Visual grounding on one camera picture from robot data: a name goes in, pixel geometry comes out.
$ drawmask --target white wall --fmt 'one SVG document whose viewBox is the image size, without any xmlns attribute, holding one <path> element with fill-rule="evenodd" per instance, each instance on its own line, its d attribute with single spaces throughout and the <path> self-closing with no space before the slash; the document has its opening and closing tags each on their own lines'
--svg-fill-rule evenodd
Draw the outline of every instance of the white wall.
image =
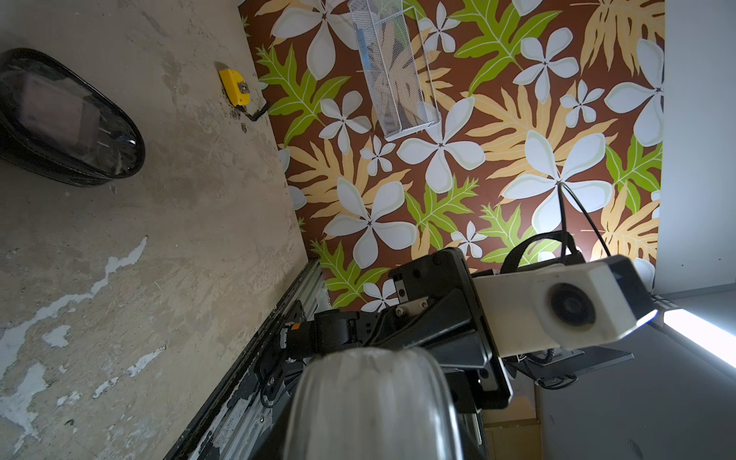
<svg viewBox="0 0 736 460">
<path fill-rule="evenodd" d="M 656 292 L 736 280 L 736 1 L 667 0 Z"/>
</svg>

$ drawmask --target floral wallpaper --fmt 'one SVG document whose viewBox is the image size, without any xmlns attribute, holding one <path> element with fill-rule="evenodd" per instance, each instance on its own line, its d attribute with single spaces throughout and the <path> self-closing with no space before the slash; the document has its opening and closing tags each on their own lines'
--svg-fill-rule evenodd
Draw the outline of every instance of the floral wallpaper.
<svg viewBox="0 0 736 460">
<path fill-rule="evenodd" d="M 560 225 L 559 182 L 651 285 L 665 3 L 404 5 L 415 7 L 406 12 L 411 50 L 442 123 L 395 142 L 372 109 L 345 0 L 240 6 L 302 236 L 322 260 L 333 306 L 396 305 L 386 273 L 443 247 L 460 248 L 471 271 L 500 268 L 511 248 Z M 579 249 L 604 257 L 564 195 Z M 522 263 L 555 251 L 559 243 L 540 241 Z"/>
</svg>

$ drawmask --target green leaf pattern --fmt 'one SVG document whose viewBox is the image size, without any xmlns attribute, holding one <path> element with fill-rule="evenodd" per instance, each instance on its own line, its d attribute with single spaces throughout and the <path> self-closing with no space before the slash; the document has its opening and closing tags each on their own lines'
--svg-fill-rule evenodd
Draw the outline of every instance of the green leaf pattern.
<svg viewBox="0 0 736 460">
<path fill-rule="evenodd" d="M 626 155 L 625 168 L 618 153 L 610 146 L 606 146 L 606 167 L 611 173 L 613 185 L 616 186 L 619 192 L 621 192 L 623 186 L 629 186 L 626 207 L 632 213 L 636 213 L 641 209 L 641 195 L 631 183 L 635 183 L 650 193 L 659 190 L 659 181 L 649 170 L 662 169 L 662 144 L 658 144 L 652 152 L 644 155 L 644 147 L 637 141 L 636 136 L 632 136 L 631 145 Z"/>
<path fill-rule="evenodd" d="M 429 228 L 430 232 L 430 245 L 435 249 L 442 249 L 445 247 L 443 244 L 442 235 L 437 230 L 442 229 L 447 233 L 458 231 L 455 223 L 447 216 L 447 213 L 452 214 L 470 214 L 472 211 L 462 204 L 462 200 L 470 197 L 476 197 L 478 194 L 473 191 L 474 188 L 478 187 L 478 180 L 466 180 L 462 187 L 458 187 L 458 181 L 456 177 L 453 177 L 453 187 L 447 193 L 447 196 L 438 201 L 437 194 L 429 188 L 429 185 L 425 184 L 424 190 L 424 211 L 419 202 L 409 194 L 405 192 L 406 206 L 417 223 L 417 226 L 421 231 L 425 228 Z"/>
<path fill-rule="evenodd" d="M 328 291 L 346 291 L 332 302 L 333 308 L 347 307 L 353 300 L 358 298 L 365 300 L 363 285 L 365 283 L 375 283 L 381 278 L 381 275 L 389 271 L 389 269 L 370 269 L 361 275 L 361 269 L 355 261 L 350 261 L 347 268 L 345 268 L 342 242 L 337 244 L 334 253 L 330 253 L 324 241 L 312 241 L 312 251 L 319 256 L 322 268 L 329 270 L 334 275 L 333 278 L 325 281 Z"/>
<path fill-rule="evenodd" d="M 455 57 L 482 57 L 495 55 L 481 67 L 468 89 L 469 94 L 483 82 L 496 78 L 508 64 L 514 63 L 521 69 L 516 56 L 521 53 L 521 40 L 538 38 L 559 11 L 547 11 L 534 15 L 517 29 L 521 17 L 513 4 L 496 20 L 498 0 L 463 0 L 465 8 L 452 15 L 460 22 L 475 22 L 483 35 L 473 38 L 455 52 Z"/>
<path fill-rule="evenodd" d="M 503 263 L 509 252 L 519 245 L 522 241 L 531 238 L 536 235 L 533 227 L 529 227 L 519 237 L 519 229 L 521 228 L 521 205 L 516 207 L 516 210 L 509 217 L 509 220 L 503 218 L 501 213 L 501 205 L 497 205 L 495 208 L 491 208 L 490 205 L 483 206 L 483 215 L 481 219 L 487 220 L 491 223 L 491 226 L 480 230 L 478 233 L 485 235 L 489 238 L 500 238 L 505 247 L 489 252 L 483 258 L 483 262 L 490 263 Z M 539 254 L 541 252 L 553 252 L 559 248 L 559 241 L 554 240 L 541 240 L 537 243 L 532 243 L 529 248 L 524 252 L 519 265 L 528 265 L 530 263 L 536 263 L 538 261 Z"/>
<path fill-rule="evenodd" d="M 279 85 L 288 95 L 276 101 L 269 109 L 269 114 L 291 115 L 294 112 L 302 111 L 301 115 L 291 122 L 289 129 L 286 131 L 286 136 L 283 139 L 285 145 L 289 145 L 294 136 L 303 134 L 312 124 L 312 121 L 319 120 L 317 115 L 322 112 L 320 102 L 323 99 L 334 99 L 340 91 L 340 87 L 350 78 L 330 78 L 322 83 L 322 86 L 315 93 L 317 80 L 309 70 L 304 71 L 301 83 L 297 83 L 297 59 L 294 56 L 294 47 L 289 48 L 289 54 L 286 56 L 284 64 L 279 62 L 275 47 L 268 51 L 265 48 L 259 48 L 258 56 L 261 57 L 258 63 L 263 64 L 270 70 L 268 74 L 260 78 L 260 81 L 269 85 Z"/>
</svg>

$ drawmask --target clear plastic container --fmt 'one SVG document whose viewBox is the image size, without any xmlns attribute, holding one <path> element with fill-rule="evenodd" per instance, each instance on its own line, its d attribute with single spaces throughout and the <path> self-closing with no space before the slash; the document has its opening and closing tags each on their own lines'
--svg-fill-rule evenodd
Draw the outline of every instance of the clear plastic container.
<svg viewBox="0 0 736 460">
<path fill-rule="evenodd" d="M 419 348 L 356 348 L 314 361 L 297 388 L 284 458 L 462 459 L 442 370 Z"/>
</svg>

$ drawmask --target white flower pattern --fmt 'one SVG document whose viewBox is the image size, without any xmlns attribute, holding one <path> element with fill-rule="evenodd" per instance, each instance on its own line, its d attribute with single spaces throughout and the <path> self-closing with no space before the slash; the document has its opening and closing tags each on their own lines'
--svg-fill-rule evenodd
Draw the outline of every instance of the white flower pattern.
<svg viewBox="0 0 736 460">
<path fill-rule="evenodd" d="M 646 287 L 647 291 L 652 292 L 654 289 L 655 272 L 652 262 L 642 259 L 641 257 L 637 257 L 634 259 L 634 268 L 636 269 L 639 278 L 641 278 L 642 283 L 644 283 L 644 287 Z"/>
<path fill-rule="evenodd" d="M 665 95 L 665 52 L 653 41 L 639 39 L 637 57 L 642 72 L 651 88 L 633 82 L 619 83 L 605 98 L 606 105 L 616 113 L 627 113 L 647 99 L 634 123 L 634 135 L 644 147 L 662 142 L 665 134 L 665 114 L 662 100 Z"/>
<path fill-rule="evenodd" d="M 389 297 L 396 294 L 396 285 L 391 278 L 383 282 L 383 288 L 381 291 L 378 290 L 378 286 L 374 283 L 365 283 L 363 285 L 363 292 L 376 300 L 371 300 L 367 304 L 363 305 L 361 308 L 362 311 L 378 313 L 379 311 L 385 310 L 386 307 L 392 307 L 399 304 L 398 298 L 394 297 L 393 299 L 389 299 Z"/>
<path fill-rule="evenodd" d="M 445 152 L 449 152 L 467 171 L 479 167 L 486 160 L 486 153 L 476 142 L 450 142 L 470 119 L 474 105 L 475 98 L 472 96 L 455 103 L 445 119 L 445 135 L 442 135 L 440 123 L 427 128 L 427 133 L 434 144 L 411 138 L 404 141 L 396 152 L 402 161 L 410 165 L 419 164 L 434 154 L 427 167 L 425 179 L 435 193 L 442 194 L 453 187 L 453 173 L 447 164 Z"/>
<path fill-rule="evenodd" d="M 460 232 L 452 232 L 450 238 L 452 238 L 453 241 L 462 241 L 458 248 L 462 251 L 463 255 L 467 255 L 467 248 L 470 248 L 470 254 L 474 258 L 479 259 L 483 257 L 483 250 L 475 243 L 477 243 L 478 241 L 483 241 L 487 237 L 485 235 L 479 235 L 475 232 L 475 224 L 473 224 L 473 221 L 469 221 L 467 223 L 465 236 L 463 236 L 463 234 Z"/>
<path fill-rule="evenodd" d="M 358 189 L 342 177 L 337 179 L 337 197 L 345 209 L 358 217 L 339 214 L 327 224 L 325 233 L 329 236 L 346 236 L 365 230 L 353 247 L 353 259 L 361 269 L 373 265 L 378 259 L 378 242 L 374 231 L 393 250 L 410 247 L 417 240 L 418 231 L 414 224 L 378 222 L 381 217 L 403 206 L 404 187 L 401 182 L 389 182 L 378 189 L 370 214 Z"/>
<path fill-rule="evenodd" d="M 519 16 L 526 16 L 534 11 L 542 3 L 542 0 L 511 0 L 511 3 L 516 7 Z"/>
<path fill-rule="evenodd" d="M 363 103 L 363 96 L 358 91 L 351 91 L 342 98 L 342 113 L 337 104 L 332 99 L 323 99 L 320 101 L 322 105 L 322 113 L 337 121 L 333 121 L 319 132 L 322 139 L 332 139 L 337 135 L 337 146 L 343 155 L 347 155 L 350 151 L 350 135 L 347 128 L 352 129 L 358 134 L 365 134 L 370 131 L 370 120 L 365 115 L 348 119 L 349 116 L 358 109 Z"/>
<path fill-rule="evenodd" d="M 419 30 L 424 32 L 429 29 L 429 34 L 424 40 L 424 48 L 427 51 L 436 51 L 438 40 L 442 41 L 442 50 L 446 53 L 455 52 L 455 39 L 446 31 L 454 29 L 460 24 L 457 19 L 447 17 L 447 10 L 442 2 L 437 4 L 437 23 L 436 25 L 430 18 L 421 18 L 418 26 Z"/>
<path fill-rule="evenodd" d="M 289 162 L 291 161 L 291 150 L 288 147 L 279 150 L 278 157 L 281 160 L 283 172 L 286 174 L 286 170 L 289 169 Z M 289 190 L 289 196 L 291 197 L 291 203 L 294 205 L 294 210 L 304 208 L 307 204 L 307 197 L 304 196 L 304 192 L 293 185 L 287 185 L 287 189 Z"/>
<path fill-rule="evenodd" d="M 578 126 L 580 112 L 583 113 L 583 119 L 586 123 L 593 123 L 596 117 L 595 109 L 588 107 L 587 104 L 600 99 L 604 92 L 605 90 L 603 88 L 596 88 L 588 93 L 588 85 L 583 80 L 580 80 L 580 83 L 578 83 L 577 100 L 571 94 L 565 94 L 561 97 L 559 103 L 562 107 L 572 109 L 565 117 L 567 127 L 574 128 Z"/>
<path fill-rule="evenodd" d="M 529 60 L 536 60 L 539 64 L 534 64 L 522 70 L 514 78 L 514 84 L 529 85 L 536 79 L 534 95 L 537 96 L 537 101 L 543 104 L 547 102 L 547 98 L 550 96 L 549 71 L 552 70 L 558 77 L 570 78 L 577 74 L 580 69 L 578 61 L 574 57 L 563 57 L 560 60 L 552 61 L 552 58 L 567 48 L 567 45 L 572 41 L 573 33 L 567 27 L 552 32 L 549 40 L 547 40 L 546 52 L 542 50 L 542 44 L 536 38 L 529 37 L 521 40 L 522 56 Z"/>
<path fill-rule="evenodd" d="M 659 201 L 659 190 L 655 190 L 651 192 L 651 200 L 652 201 Z M 651 218 L 652 219 L 659 219 L 659 206 L 657 206 L 657 209 L 653 210 L 651 212 Z"/>
<path fill-rule="evenodd" d="M 529 131 L 524 148 L 531 167 L 549 177 L 522 174 L 501 195 L 509 199 L 523 199 L 552 190 L 531 216 L 531 224 L 537 233 L 551 232 L 562 220 L 557 195 L 557 184 L 560 182 L 570 187 L 589 213 L 601 209 L 613 198 L 613 185 L 603 180 L 569 181 L 575 174 L 592 168 L 604 159 L 606 138 L 602 134 L 587 135 L 577 141 L 567 156 L 562 174 L 557 170 L 552 146 L 543 135 Z M 563 189 L 563 194 L 578 212 L 582 212 L 567 190 Z"/>
<path fill-rule="evenodd" d="M 303 4 L 313 9 L 286 8 L 276 20 L 271 32 L 278 38 L 293 38 L 319 26 L 319 31 L 307 50 L 307 68 L 317 80 L 325 78 L 335 66 L 335 42 L 330 34 L 330 28 L 345 46 L 358 49 L 350 13 L 341 15 L 332 13 L 344 1 L 302 0 Z"/>
<path fill-rule="evenodd" d="M 373 150 L 361 149 L 361 156 L 366 160 L 370 160 L 368 162 L 369 176 L 375 176 L 378 174 L 379 163 L 381 164 L 383 172 L 391 172 L 393 170 L 394 166 L 391 164 L 391 161 L 384 158 L 384 156 L 393 152 L 395 147 L 396 144 L 393 144 L 392 142 L 388 142 L 386 145 L 381 146 L 381 140 L 375 135 L 373 136 Z"/>
</svg>

